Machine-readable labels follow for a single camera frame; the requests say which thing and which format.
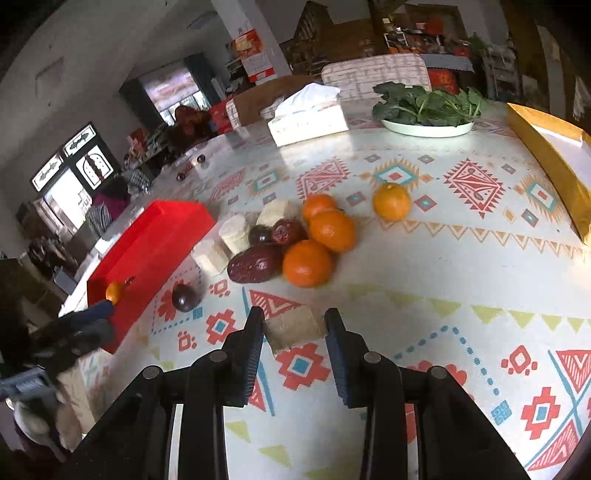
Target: tissue box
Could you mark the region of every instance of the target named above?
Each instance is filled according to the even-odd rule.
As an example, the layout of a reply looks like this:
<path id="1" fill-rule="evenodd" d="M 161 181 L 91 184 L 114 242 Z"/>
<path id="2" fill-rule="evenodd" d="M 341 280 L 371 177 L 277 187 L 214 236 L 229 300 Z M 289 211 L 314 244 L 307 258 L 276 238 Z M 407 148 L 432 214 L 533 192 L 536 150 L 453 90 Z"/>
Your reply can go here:
<path id="1" fill-rule="evenodd" d="M 269 130 L 278 147 L 345 132 L 349 128 L 338 102 L 326 103 L 311 110 L 276 116 Z"/>

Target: red date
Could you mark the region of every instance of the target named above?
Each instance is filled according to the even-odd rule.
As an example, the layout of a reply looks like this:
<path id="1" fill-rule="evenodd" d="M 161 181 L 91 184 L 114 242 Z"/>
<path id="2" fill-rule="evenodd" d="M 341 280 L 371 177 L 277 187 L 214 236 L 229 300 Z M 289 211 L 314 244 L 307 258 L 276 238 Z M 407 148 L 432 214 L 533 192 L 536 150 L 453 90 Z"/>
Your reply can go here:
<path id="1" fill-rule="evenodd" d="M 248 234 L 251 245 L 266 244 L 272 242 L 272 230 L 264 225 L 255 225 Z"/>
<path id="2" fill-rule="evenodd" d="M 282 218 L 273 226 L 273 241 L 277 245 L 293 245 L 308 238 L 308 234 L 297 220 Z"/>
<path id="3" fill-rule="evenodd" d="M 260 283 L 281 274 L 282 264 L 279 245 L 253 245 L 230 260 L 228 277 L 236 283 Z"/>

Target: white tissue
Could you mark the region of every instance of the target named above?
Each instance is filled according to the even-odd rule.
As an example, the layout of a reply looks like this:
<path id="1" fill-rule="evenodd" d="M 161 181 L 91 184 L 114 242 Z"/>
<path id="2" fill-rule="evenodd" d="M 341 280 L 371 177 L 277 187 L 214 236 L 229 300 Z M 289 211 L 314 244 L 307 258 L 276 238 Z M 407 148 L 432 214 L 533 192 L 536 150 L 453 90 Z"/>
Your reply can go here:
<path id="1" fill-rule="evenodd" d="M 275 117 L 311 110 L 317 105 L 334 102 L 339 93 L 340 88 L 338 87 L 309 83 L 302 90 L 280 103 L 275 110 Z"/>

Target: window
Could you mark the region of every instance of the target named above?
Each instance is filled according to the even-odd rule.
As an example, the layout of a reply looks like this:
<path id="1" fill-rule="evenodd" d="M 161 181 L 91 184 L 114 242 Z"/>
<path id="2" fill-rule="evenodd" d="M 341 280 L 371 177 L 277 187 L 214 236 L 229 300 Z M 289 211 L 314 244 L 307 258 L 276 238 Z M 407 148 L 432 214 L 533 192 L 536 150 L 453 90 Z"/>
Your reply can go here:
<path id="1" fill-rule="evenodd" d="M 199 110 L 210 108 L 193 76 L 182 64 L 147 74 L 140 81 L 156 110 L 169 125 L 174 125 L 174 111 L 179 105 Z"/>
<path id="2" fill-rule="evenodd" d="M 52 231 L 72 235 L 84 223 L 92 197 L 117 163 L 92 124 L 71 137 L 31 178 L 35 207 Z"/>
<path id="3" fill-rule="evenodd" d="M 160 112 L 160 116 L 162 119 L 168 123 L 170 126 L 174 125 L 176 117 L 174 116 L 174 111 L 177 109 L 179 105 L 186 105 L 195 110 L 209 110 L 209 102 L 202 94 L 202 92 L 194 93 L 186 98 L 183 98 L 180 102 L 171 105 L 167 109 L 164 109 Z"/>
<path id="4" fill-rule="evenodd" d="M 92 125 L 86 125 L 84 129 L 76 134 L 74 138 L 72 138 L 65 146 L 64 146 L 64 153 L 66 157 L 73 155 L 78 150 L 80 150 L 84 145 L 86 145 L 90 140 L 92 140 L 96 135 L 95 129 L 92 128 Z"/>
<path id="5" fill-rule="evenodd" d="M 45 201 L 57 217 L 74 232 L 86 219 L 92 199 L 80 181 L 68 168 L 44 195 Z"/>
<path id="6" fill-rule="evenodd" d="M 37 175 L 31 180 L 36 191 L 41 191 L 47 182 L 57 173 L 62 163 L 64 163 L 64 161 L 61 159 L 61 155 L 56 153 L 45 165 L 42 166 L 41 170 L 39 170 Z"/>
<path id="7" fill-rule="evenodd" d="M 93 190 L 113 173 L 113 167 L 99 147 L 91 148 L 84 157 L 76 162 L 76 168 Z"/>

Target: yellow box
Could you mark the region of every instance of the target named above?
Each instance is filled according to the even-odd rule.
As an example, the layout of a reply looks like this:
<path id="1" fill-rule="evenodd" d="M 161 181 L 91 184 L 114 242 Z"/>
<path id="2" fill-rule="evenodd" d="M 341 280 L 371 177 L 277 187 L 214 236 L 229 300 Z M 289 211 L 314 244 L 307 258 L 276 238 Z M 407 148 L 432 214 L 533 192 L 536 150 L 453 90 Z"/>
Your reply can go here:
<path id="1" fill-rule="evenodd" d="M 509 126 L 545 170 L 581 240 L 591 247 L 591 137 L 555 116 L 507 105 Z"/>

